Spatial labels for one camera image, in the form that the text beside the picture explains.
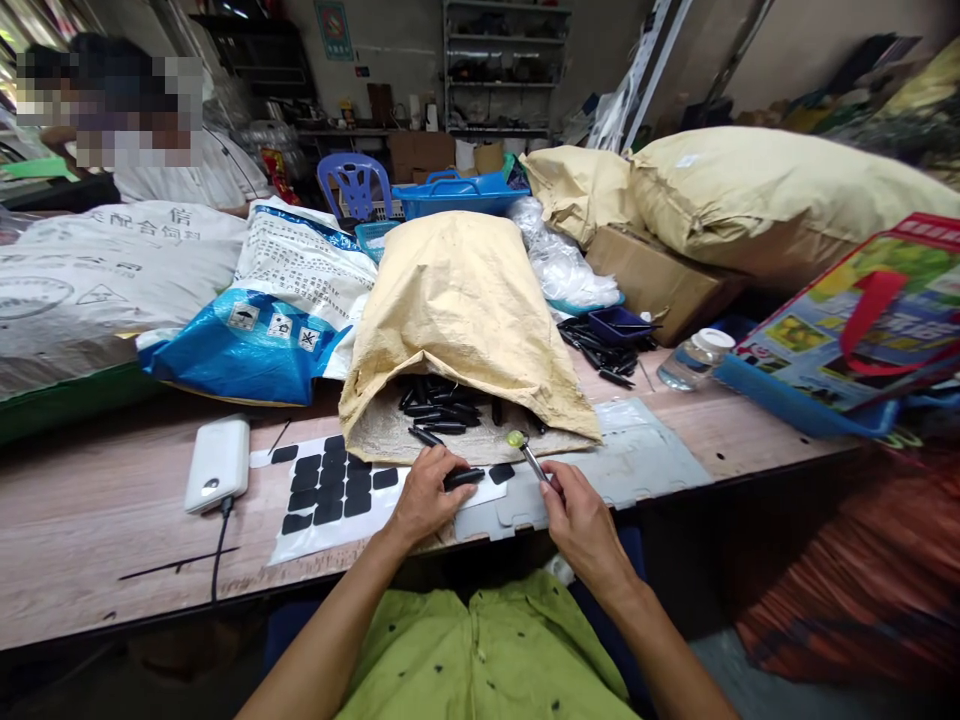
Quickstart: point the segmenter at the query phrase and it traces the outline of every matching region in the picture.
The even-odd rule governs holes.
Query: red bag handle
[[[877,270],[860,280],[856,287],[863,290],[860,302],[854,308],[853,314],[847,321],[847,326],[840,335],[840,350],[847,365],[861,375],[870,377],[889,377],[891,375],[906,375],[914,370],[945,360],[953,355],[960,354],[960,340],[948,345],[929,360],[901,365],[900,367],[878,367],[857,360],[853,353],[860,341],[866,337],[870,329],[877,323],[887,308],[897,299],[900,291],[909,282],[910,278],[902,273]]]

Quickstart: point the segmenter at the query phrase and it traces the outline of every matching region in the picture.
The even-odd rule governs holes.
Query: hand
[[[637,574],[623,551],[610,511],[580,468],[553,461],[541,467],[553,475],[549,483],[540,483],[550,537],[577,577],[594,596],[633,581]]]
[[[453,520],[457,509],[477,491],[473,484],[461,485],[449,494],[443,491],[443,479],[452,470],[469,470],[462,457],[443,445],[424,448],[414,461],[400,500],[386,528],[409,551]]]
[[[250,215],[250,203],[235,208],[220,208],[220,212],[224,212],[227,215],[233,215],[241,220],[246,220]]]

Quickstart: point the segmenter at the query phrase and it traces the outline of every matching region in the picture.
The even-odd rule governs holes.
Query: blue plastic chair
[[[340,186],[342,197],[350,208],[350,215],[364,221],[376,219],[373,217],[373,192],[370,187],[374,174],[380,180],[386,219],[389,220],[393,215],[393,196],[390,194],[390,178],[387,177],[387,171],[384,170],[383,165],[369,155],[361,153],[334,153],[317,163],[317,181],[320,183],[330,209],[337,218],[343,216],[330,190],[330,176],[333,175],[337,185]]]

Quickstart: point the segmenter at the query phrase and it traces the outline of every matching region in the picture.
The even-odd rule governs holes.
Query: white power bank
[[[250,424],[242,414],[207,423],[197,430],[183,508],[200,513],[223,498],[247,491]]]

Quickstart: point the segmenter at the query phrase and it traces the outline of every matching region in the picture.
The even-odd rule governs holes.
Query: plastic bottle
[[[725,332],[704,328],[677,346],[657,375],[668,387],[693,392],[710,375],[736,342]]]

